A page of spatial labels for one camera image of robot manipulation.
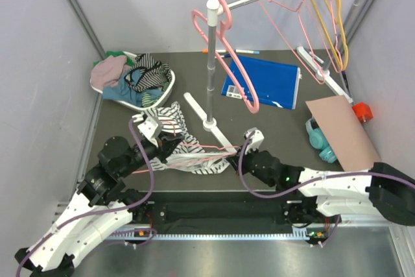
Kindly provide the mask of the black white striped tank top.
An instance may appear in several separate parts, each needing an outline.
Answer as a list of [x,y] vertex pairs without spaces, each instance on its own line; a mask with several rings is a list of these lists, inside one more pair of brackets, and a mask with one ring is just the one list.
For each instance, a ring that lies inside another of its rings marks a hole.
[[201,145],[199,140],[189,133],[184,114],[177,101],[170,106],[151,108],[146,112],[133,115],[133,122],[137,125],[144,123],[146,115],[161,121],[163,133],[183,136],[183,141],[173,150],[165,162],[158,158],[150,161],[153,170],[176,169],[195,175],[215,175],[224,172],[230,166],[227,160],[230,153],[220,149],[208,152],[207,146]]

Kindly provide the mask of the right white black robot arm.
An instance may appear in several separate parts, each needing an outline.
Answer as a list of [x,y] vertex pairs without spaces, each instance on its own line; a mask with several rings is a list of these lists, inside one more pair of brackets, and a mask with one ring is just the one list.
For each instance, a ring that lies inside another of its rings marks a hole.
[[268,151],[237,153],[228,158],[240,175],[251,174],[280,197],[295,193],[310,222],[342,214],[380,215],[414,226],[414,179],[384,162],[357,172],[318,171],[287,165]]

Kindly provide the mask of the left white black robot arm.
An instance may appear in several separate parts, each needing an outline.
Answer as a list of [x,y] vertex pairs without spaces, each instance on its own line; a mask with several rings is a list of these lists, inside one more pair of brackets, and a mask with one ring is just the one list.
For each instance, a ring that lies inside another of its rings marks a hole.
[[164,132],[154,142],[139,139],[134,146],[121,136],[108,139],[61,216],[36,244],[16,252],[16,275],[27,269],[32,276],[72,276],[112,233],[143,221],[150,195],[126,189],[123,179],[154,158],[166,160],[183,140],[182,134]]

